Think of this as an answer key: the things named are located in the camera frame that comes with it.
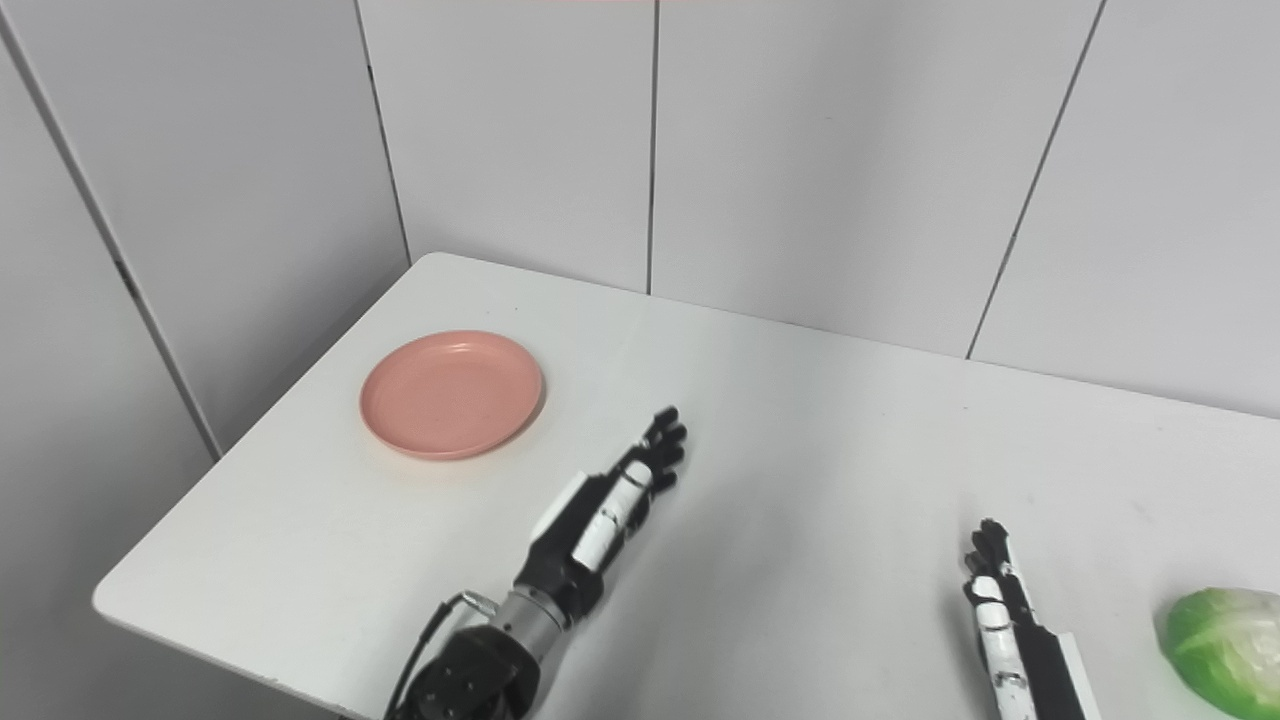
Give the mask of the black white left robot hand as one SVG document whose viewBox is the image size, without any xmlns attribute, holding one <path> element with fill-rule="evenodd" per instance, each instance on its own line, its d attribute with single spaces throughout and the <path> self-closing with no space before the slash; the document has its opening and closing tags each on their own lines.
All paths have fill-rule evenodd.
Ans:
<svg viewBox="0 0 1280 720">
<path fill-rule="evenodd" d="M 608 469 L 575 475 L 535 527 L 515 587 L 549 600 L 566 626 L 590 615 L 614 560 L 655 498 L 676 486 L 687 436 L 678 409 L 668 406 Z"/>
</svg>

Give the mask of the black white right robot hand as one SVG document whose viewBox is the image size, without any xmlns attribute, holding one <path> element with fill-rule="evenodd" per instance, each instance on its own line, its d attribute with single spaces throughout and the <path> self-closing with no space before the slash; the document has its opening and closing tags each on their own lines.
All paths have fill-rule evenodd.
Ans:
<svg viewBox="0 0 1280 720">
<path fill-rule="evenodd" d="M 1098 719 L 1079 648 L 1036 615 L 1009 543 L 1009 532 L 986 518 L 964 556 L 963 592 L 1001 719 Z"/>
</svg>

